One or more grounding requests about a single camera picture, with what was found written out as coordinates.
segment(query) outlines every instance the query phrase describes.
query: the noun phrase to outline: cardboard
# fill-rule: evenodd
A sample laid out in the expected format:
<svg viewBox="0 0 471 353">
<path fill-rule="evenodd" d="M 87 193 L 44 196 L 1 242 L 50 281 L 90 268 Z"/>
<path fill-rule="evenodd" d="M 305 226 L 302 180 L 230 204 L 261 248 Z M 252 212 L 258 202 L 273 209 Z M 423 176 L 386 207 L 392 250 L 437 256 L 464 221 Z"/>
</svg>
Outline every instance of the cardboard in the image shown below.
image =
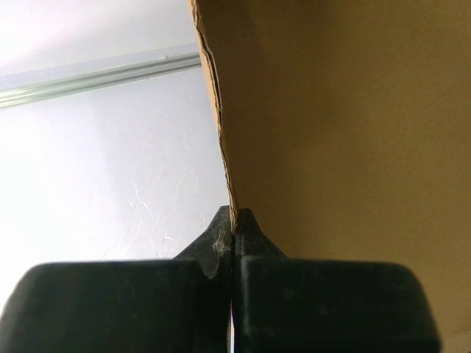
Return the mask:
<svg viewBox="0 0 471 353">
<path fill-rule="evenodd" d="M 470 3 L 191 9 L 234 209 L 290 256 L 407 265 L 471 351 Z"/>
</svg>

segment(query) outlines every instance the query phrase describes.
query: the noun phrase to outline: white wall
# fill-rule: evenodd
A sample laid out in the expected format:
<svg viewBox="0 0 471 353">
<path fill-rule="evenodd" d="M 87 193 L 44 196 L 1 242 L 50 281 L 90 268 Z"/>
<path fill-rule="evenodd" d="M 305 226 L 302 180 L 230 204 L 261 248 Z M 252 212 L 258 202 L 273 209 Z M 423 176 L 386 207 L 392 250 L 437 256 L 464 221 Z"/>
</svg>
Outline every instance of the white wall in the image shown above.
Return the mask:
<svg viewBox="0 0 471 353">
<path fill-rule="evenodd" d="M 0 0 L 0 76 L 189 43 L 185 0 Z"/>
<path fill-rule="evenodd" d="M 0 311 L 51 261 L 172 257 L 228 204 L 201 68 L 0 110 Z"/>
</svg>

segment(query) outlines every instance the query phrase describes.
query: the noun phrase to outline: cardboard edge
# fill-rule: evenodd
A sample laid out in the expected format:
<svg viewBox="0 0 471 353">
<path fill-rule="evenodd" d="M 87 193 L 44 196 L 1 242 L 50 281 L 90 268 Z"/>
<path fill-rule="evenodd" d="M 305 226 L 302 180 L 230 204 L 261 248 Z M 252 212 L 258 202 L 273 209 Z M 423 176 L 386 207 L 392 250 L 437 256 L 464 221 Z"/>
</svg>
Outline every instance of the cardboard edge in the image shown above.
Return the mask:
<svg viewBox="0 0 471 353">
<path fill-rule="evenodd" d="M 214 62 L 213 53 L 208 46 L 208 42 L 206 41 L 205 28 L 201 19 L 201 15 L 198 11 L 197 0 L 187 0 L 187 3 L 191 12 L 191 17 L 193 19 L 194 28 L 196 31 L 196 38 L 199 47 L 199 57 L 201 59 L 203 74 L 205 75 L 206 87 L 209 93 L 213 117 L 217 126 L 219 148 L 221 149 L 222 162 L 224 164 L 224 173 L 226 176 L 227 190 L 229 192 L 230 223 L 232 231 L 235 232 L 238 208 L 233 190 L 233 185 L 230 178 L 230 166 L 227 158 L 227 147 L 224 138 L 224 130 L 222 129 L 221 92 L 219 90 L 216 64 Z"/>
</svg>

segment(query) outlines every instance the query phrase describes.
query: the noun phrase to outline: white surface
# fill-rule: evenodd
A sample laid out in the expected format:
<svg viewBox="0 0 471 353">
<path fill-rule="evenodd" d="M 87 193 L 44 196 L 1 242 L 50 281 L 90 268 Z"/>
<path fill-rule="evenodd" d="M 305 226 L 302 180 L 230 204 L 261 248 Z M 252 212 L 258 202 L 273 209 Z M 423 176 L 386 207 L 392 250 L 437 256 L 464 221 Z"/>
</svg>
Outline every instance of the white surface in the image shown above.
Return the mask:
<svg viewBox="0 0 471 353">
<path fill-rule="evenodd" d="M 0 76 L 189 43 L 185 0 L 0 0 Z"/>
<path fill-rule="evenodd" d="M 0 307 L 37 263 L 172 257 L 228 204 L 200 68 L 0 110 Z"/>
</svg>

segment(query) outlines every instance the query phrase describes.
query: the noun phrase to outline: metal rail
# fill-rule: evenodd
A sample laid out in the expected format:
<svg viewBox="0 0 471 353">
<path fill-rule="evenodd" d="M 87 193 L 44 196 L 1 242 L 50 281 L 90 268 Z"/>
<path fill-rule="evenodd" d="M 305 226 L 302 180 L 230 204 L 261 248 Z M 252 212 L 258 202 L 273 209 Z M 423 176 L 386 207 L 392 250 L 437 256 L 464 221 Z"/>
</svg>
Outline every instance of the metal rail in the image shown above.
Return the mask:
<svg viewBox="0 0 471 353">
<path fill-rule="evenodd" d="M 201 65 L 197 53 L 165 57 L 145 63 L 123 65 L 65 79 L 0 91 L 0 108 L 43 101 L 97 88 L 148 79 Z"/>
</svg>

